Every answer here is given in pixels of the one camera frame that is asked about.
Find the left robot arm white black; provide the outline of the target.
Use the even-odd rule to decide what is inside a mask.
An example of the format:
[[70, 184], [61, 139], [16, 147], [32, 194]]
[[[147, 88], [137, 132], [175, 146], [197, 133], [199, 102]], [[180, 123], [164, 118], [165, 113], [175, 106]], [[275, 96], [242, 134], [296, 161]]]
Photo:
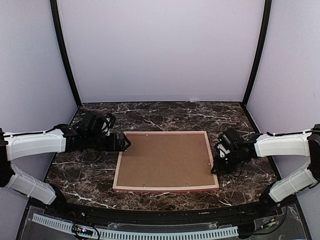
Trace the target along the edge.
[[107, 127], [88, 131], [67, 124], [59, 124], [46, 131], [0, 133], [0, 186], [13, 189], [28, 198], [50, 206], [60, 218], [71, 213], [62, 192], [23, 172], [12, 161], [47, 153], [69, 153], [84, 150], [124, 152], [131, 146], [125, 134], [110, 133]]

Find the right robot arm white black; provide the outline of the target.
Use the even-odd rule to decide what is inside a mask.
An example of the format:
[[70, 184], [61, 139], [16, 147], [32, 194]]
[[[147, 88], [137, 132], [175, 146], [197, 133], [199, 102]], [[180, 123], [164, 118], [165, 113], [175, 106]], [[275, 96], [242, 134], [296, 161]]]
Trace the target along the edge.
[[211, 173], [216, 175], [235, 173], [239, 165], [257, 158], [304, 160], [304, 163], [290, 167], [287, 175], [264, 190], [255, 205], [255, 213], [260, 217], [266, 217], [287, 197], [320, 183], [319, 124], [296, 132], [255, 133], [248, 139], [236, 129], [228, 128], [217, 139], [217, 154], [211, 168]]

